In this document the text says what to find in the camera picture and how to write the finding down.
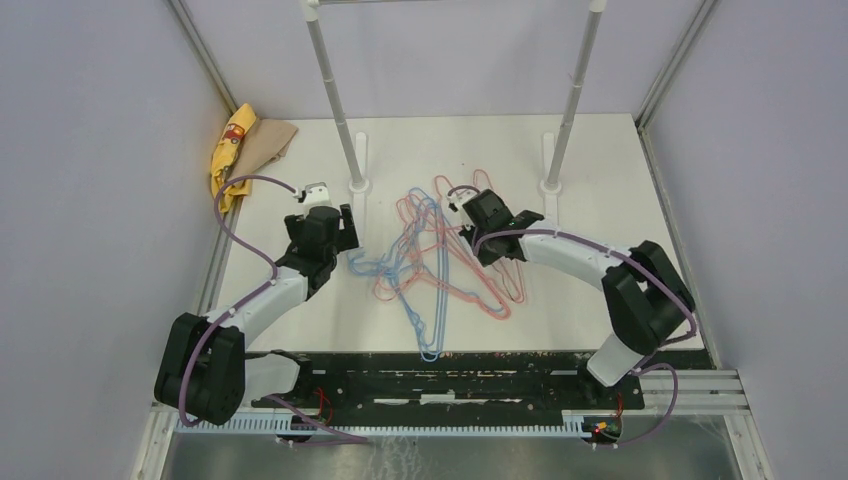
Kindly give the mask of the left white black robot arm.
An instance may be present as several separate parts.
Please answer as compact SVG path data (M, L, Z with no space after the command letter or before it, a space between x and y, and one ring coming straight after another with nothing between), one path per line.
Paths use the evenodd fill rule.
M185 425L222 425L246 401L278 394L293 407L313 397L307 361L288 352L253 355L248 346L330 279L338 256L358 248L350 205L319 205L284 219L290 244L268 281L229 307L185 312L172 323L154 384L156 401L182 412Z

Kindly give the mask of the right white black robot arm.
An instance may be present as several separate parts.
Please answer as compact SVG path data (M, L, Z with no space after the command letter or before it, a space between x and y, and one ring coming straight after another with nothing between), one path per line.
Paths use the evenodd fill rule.
M580 400L602 408L617 383L662 347L697 332L694 298L665 250L653 241L618 249L569 233L542 214L514 214L490 189L456 187L448 204L462 219L461 236L482 266L509 259L549 267L599 290L611 334L577 382Z

